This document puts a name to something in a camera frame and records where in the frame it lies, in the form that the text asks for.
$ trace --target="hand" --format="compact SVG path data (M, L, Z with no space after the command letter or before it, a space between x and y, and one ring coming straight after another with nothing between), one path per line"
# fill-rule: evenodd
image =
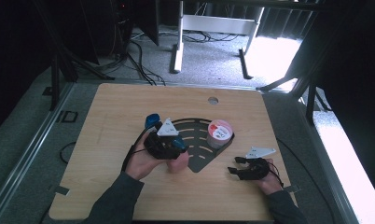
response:
M272 164L272 159L266 159L266 161ZM275 172L274 167L272 165L270 165L270 169L273 172ZM283 190L283 187L281 186L280 181L272 172L269 172L264 178L260 180L253 180L253 181L260 187L260 189L266 195Z
M188 167L188 152L181 153L176 160L168 160L168 171L172 174L178 173Z
M137 143L126 167L126 174L136 180L149 175L156 166L166 161L157 160L146 151L144 142L148 136L149 133L145 133Z

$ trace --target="handheld controller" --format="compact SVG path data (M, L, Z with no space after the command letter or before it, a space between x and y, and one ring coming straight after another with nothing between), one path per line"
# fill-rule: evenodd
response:
M228 167L229 172L233 175L237 175L241 180L259 180L264 178L271 171L269 163L262 158L246 159L236 157L235 161L237 163L248 163L248 168L245 170Z
M169 122L165 124L174 128ZM146 128L152 130L144 142L146 150L158 160L176 160L181 153L187 151L188 147L177 132L172 135L158 135L158 130L161 130L162 126L159 115L152 114L146 118Z

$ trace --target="gray sleeve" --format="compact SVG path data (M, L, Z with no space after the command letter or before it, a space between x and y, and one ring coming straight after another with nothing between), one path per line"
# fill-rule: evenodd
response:
M143 182L124 172L120 173L112 186L95 202L89 217L82 223L132 223L134 207L143 186Z
M280 190L268 195L270 213L275 223L307 224L306 217L295 206L289 193Z

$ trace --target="metal rail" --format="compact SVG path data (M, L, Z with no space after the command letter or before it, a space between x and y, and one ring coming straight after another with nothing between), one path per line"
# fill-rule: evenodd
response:
M42 122L38 131L34 135L28 147L24 150L19 161L10 172L7 180L0 189L0 217L2 216L4 210L6 209L8 203L12 199L14 193L19 187L21 181L23 180L25 174L33 163L36 154L41 148L43 142L45 141L48 133L53 126L55 120L58 117L58 114L63 108L64 103L66 102L72 88L74 87L73 82L66 83L65 87L62 90L61 100L53 111L49 111L48 115Z

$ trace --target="black wire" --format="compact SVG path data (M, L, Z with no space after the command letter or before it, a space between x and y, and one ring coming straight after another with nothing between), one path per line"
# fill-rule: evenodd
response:
M49 213L50 207L51 207L51 204L48 206L48 208L43 213L42 217L40 218L39 224L42 224L43 221L45 220L46 215Z
M136 64L137 69L139 69L139 72L141 73L142 76L144 76L146 79L150 79L150 81L152 81L153 84L154 84L155 86L157 86L156 82L155 82L152 78L150 78L150 77L147 76L147 74L146 74L146 72L144 71L144 68L143 68L143 66L142 66L143 51L142 51L142 47L141 47L141 45L139 45L138 43L136 43L136 42L134 42L134 41L132 41L132 40L131 40L130 42L133 43L135 46L137 46L137 47L138 47L138 50L139 50L139 61L138 61L138 63L137 63L136 61L133 61L133 62Z
M276 137L277 141L279 141L281 144L283 144L288 150L290 153L292 153L292 155L296 158L296 160L300 163L300 165L303 167L303 169L306 171L307 175L310 177L311 181L313 182L313 184L315 185L316 189L318 190L319 194L321 195L321 197L324 199L324 202L327 206L327 209L329 210L330 212L330 215L332 216L332 222L333 223L336 223L336 219L335 219L335 215L332 211L332 209L330 208L330 204L329 202L327 201L326 197L325 197L325 194L324 192L321 191L321 189L319 188L318 184L315 182L313 176L311 175L311 173L309 172L309 170L307 169L307 167L304 165L304 163L299 159L299 157L295 154L295 152L285 143L283 142L281 139L279 139L278 137Z
M277 168L274 164L272 164L271 162L267 162L267 163L270 164L272 167L274 167L274 169L275 169L275 171L276 171L277 173L275 173L273 170L270 170L270 172L271 172L272 174L274 174L275 177L277 177L278 181L280 182L281 187L284 187L284 182L283 182L283 181L281 180L281 178L280 178L280 172L278 171L278 168Z
M100 72L103 72L103 73L111 73L111 72L114 72L116 70L118 70L126 61L126 58L125 57L122 57L121 55L119 54L116 54L115 55L115 60L111 63L107 63L107 64L104 64L104 65L98 65L98 66L94 66L94 68ZM82 65L78 64L78 63L75 63L73 62L74 66L78 69L81 69L82 71L87 71L87 69L85 67L83 67Z
M139 134L139 136L137 137L137 139L135 140L134 144L132 145L132 147L130 147L130 150L129 152L127 153L126 155L126 158L124 158L124 161L123 161L123 164L121 165L121 171L126 171L126 168L127 168L127 163L129 163L129 160L130 160L130 157L132 156L132 154L134 154L134 150L135 150L135 147L136 145L138 144L139 140L141 140L142 136L144 136L144 134L147 132L147 130L155 127L157 123L154 123L146 128L144 128L144 130Z
M142 77L144 77L144 79L146 79L146 81L151 85L153 86L154 84L152 83L153 79L149 78L148 76L145 75L145 73L141 70L140 66L138 65L138 63L134 60L134 58L131 56L130 53L127 53L127 55L129 56L130 60L132 61L133 65L135 66L136 70L139 72L139 74L141 74Z
M66 146L64 146L64 147L60 150L60 159L61 159L65 164L68 164L68 161L63 157L63 151L64 151L66 148L68 148L68 147L70 147L70 146L72 146L72 145L74 145L74 144L76 144L76 142L68 143Z
M145 151L145 150L146 150L146 148L144 148L144 149L139 149L139 150L134 151L132 154L135 154L135 153L140 152L140 151Z
M150 71L149 69L147 69L146 67L144 67L143 65L141 65L146 71L148 71L149 73L147 73L147 75L149 75L149 76L154 76L154 77L157 77L158 78L158 80L160 80L161 82L162 82L162 84L164 85L164 86L166 86L166 84L165 84L165 81L164 81L164 78L163 77L161 77L161 76L159 76L159 75L157 75L157 74L155 74L155 73L153 73L152 71Z
M194 43L207 43L207 42L218 42L218 41L232 41L236 39L239 35L234 35L233 38L227 39L230 36L233 36L233 34L226 35L225 37L222 38L214 38L210 34L202 32L202 31L190 31L190 30L184 30L184 34L182 35L184 40L188 42L194 42ZM173 33L167 33L167 34L160 34L161 36L178 36L177 32ZM202 39L189 36L189 35L201 35Z

